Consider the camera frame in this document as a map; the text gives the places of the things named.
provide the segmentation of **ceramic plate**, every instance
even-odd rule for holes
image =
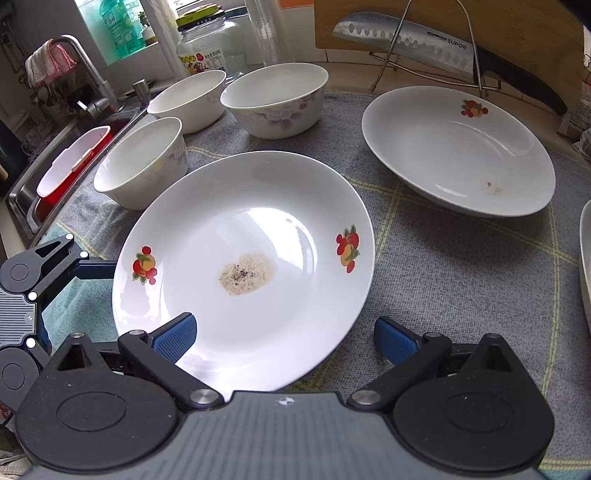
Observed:
[[[430,86],[392,90],[367,107],[362,128],[390,170],[453,210],[524,216],[554,194],[554,167],[535,135],[468,93]]]
[[[328,356],[373,271],[371,221],[342,176],[294,153],[243,153],[144,212],[119,256],[113,315],[121,334],[193,313],[197,341],[178,365],[228,400],[281,388]]]
[[[581,246],[581,258],[579,261],[579,276],[581,283],[581,295],[585,316],[591,330],[591,300],[589,300],[589,277],[591,275],[591,200],[586,203],[581,212],[579,223],[579,241]]]

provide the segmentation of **faucet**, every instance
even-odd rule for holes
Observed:
[[[80,45],[78,39],[72,35],[62,35],[61,37],[54,38],[53,43],[67,43],[70,45],[76,51],[80,61],[85,65],[92,82],[95,84],[95,87],[104,97],[104,99],[107,100],[106,102],[103,99],[97,100],[97,102],[95,102],[96,111],[100,113],[106,108],[110,108],[113,113],[118,111],[121,108],[121,104],[117,99],[117,95],[115,95],[115,92],[111,88],[111,85],[109,85],[109,82],[102,77],[98,69],[92,63],[88,54],[84,51],[82,45]]]

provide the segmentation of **jar label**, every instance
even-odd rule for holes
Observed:
[[[179,58],[191,75],[205,72],[205,70],[226,71],[226,60],[223,57],[222,49],[218,46],[208,45],[192,55]]]

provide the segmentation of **white bowl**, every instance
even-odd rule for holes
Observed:
[[[206,70],[168,87],[148,105],[148,113],[157,118],[175,116],[183,122],[183,135],[203,130],[223,114],[220,95],[226,72]]]
[[[114,146],[95,174],[95,190],[121,206],[143,210],[189,167],[182,122],[167,117],[137,129]]]
[[[587,324],[591,332],[591,300],[589,292],[591,284],[591,200],[583,207],[581,220],[579,222],[579,242],[581,248],[581,258],[579,261],[579,277],[581,283],[581,295],[583,297],[583,307]]]
[[[320,118],[328,72],[311,63],[271,65],[239,78],[222,93],[222,104],[251,135],[293,137]]]
[[[554,194],[554,167],[535,135],[469,93],[429,86],[392,90],[367,107],[362,129],[390,170],[453,210],[524,216],[544,208]]]

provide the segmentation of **tablecloth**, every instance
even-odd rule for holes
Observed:
[[[478,342],[483,334],[498,332],[556,419],[541,468],[554,479],[585,478],[591,471],[591,339],[577,265],[579,216],[591,197],[591,168],[549,151],[556,192],[541,212],[516,219],[452,212],[414,193],[371,153],[361,119],[374,98],[328,93],[319,122],[284,140],[248,135],[229,112],[186,136],[191,170],[247,150],[292,151],[335,168],[368,209],[376,256],[365,307],[336,350],[292,388],[348,395],[387,370],[390,364],[372,343],[379,315],[456,342]],[[141,212],[95,192],[93,177],[91,171],[47,238],[71,232],[92,255],[116,259]],[[54,345],[74,330],[86,331],[94,341],[113,340],[110,298],[111,281],[74,280],[44,312]]]

